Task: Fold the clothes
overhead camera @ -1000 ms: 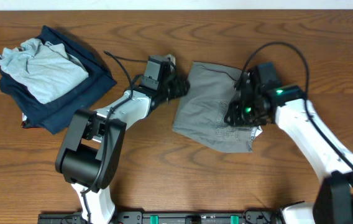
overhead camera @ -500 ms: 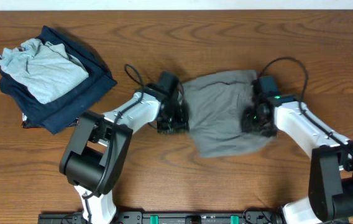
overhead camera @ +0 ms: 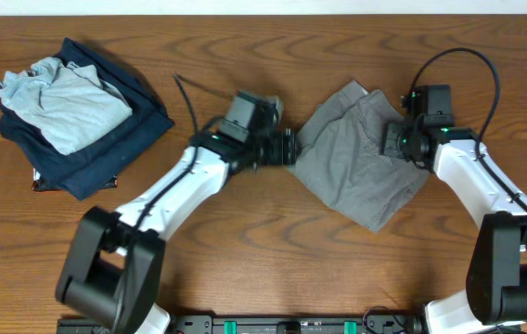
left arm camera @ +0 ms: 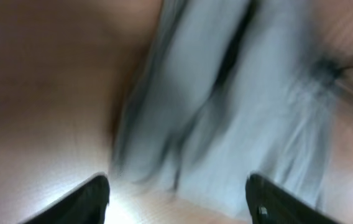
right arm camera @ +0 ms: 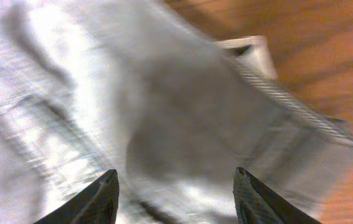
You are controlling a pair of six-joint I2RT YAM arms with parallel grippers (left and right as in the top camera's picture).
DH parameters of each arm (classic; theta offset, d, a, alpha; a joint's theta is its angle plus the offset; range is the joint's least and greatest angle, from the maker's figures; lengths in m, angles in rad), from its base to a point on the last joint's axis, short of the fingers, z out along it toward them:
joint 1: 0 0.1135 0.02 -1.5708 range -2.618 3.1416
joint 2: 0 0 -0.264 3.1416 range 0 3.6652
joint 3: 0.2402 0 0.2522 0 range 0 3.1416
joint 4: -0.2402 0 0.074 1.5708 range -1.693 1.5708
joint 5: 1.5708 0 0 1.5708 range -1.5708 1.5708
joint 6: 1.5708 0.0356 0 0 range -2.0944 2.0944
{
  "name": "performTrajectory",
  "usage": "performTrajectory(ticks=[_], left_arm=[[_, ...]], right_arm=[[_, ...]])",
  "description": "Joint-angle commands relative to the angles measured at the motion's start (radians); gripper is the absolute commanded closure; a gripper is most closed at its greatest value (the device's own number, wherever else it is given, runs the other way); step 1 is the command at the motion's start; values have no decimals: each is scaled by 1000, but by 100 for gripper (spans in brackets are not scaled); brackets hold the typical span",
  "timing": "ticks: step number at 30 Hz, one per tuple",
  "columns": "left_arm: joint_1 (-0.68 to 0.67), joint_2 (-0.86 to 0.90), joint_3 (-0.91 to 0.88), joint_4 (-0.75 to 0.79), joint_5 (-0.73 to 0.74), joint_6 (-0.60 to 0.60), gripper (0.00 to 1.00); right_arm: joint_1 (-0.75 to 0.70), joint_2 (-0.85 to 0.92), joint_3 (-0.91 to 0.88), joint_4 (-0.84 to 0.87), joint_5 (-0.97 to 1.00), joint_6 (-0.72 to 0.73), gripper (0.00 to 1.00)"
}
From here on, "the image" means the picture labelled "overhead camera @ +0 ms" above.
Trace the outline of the grey shorts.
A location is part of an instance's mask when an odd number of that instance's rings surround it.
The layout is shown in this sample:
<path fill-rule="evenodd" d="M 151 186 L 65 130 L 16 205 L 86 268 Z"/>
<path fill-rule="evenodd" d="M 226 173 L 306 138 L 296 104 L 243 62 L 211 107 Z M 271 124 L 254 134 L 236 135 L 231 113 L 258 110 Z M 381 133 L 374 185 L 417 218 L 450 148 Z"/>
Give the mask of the grey shorts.
<path fill-rule="evenodd" d="M 380 153 L 388 123 L 403 119 L 381 90 L 352 81 L 297 133 L 301 152 L 289 171 L 329 208 L 377 232 L 430 176 Z"/>

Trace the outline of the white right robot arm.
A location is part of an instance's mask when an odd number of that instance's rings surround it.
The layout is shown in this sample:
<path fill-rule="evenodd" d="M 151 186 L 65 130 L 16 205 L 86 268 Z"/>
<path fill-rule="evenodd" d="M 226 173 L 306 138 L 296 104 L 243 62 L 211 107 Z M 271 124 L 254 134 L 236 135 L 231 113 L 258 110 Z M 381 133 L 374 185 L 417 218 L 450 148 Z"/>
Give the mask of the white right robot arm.
<path fill-rule="evenodd" d="M 425 331 L 486 333 L 527 323 L 527 196 L 478 136 L 463 127 L 418 130 L 391 122 L 381 152 L 436 175 L 479 228 L 465 289 L 425 306 Z"/>

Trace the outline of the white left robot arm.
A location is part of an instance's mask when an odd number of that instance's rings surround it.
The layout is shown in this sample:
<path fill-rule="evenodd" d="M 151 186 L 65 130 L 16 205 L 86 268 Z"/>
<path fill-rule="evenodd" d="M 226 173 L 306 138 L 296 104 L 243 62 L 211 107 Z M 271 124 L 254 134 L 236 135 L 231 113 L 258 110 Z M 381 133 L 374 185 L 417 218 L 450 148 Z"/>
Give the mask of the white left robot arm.
<path fill-rule="evenodd" d="M 245 167 L 291 165 L 295 134 L 262 131 L 244 143 L 222 132 L 191 137 L 182 158 L 142 195 L 80 220 L 56 299 L 110 333 L 163 333 L 170 315 L 156 303 L 167 242 L 186 218 Z"/>

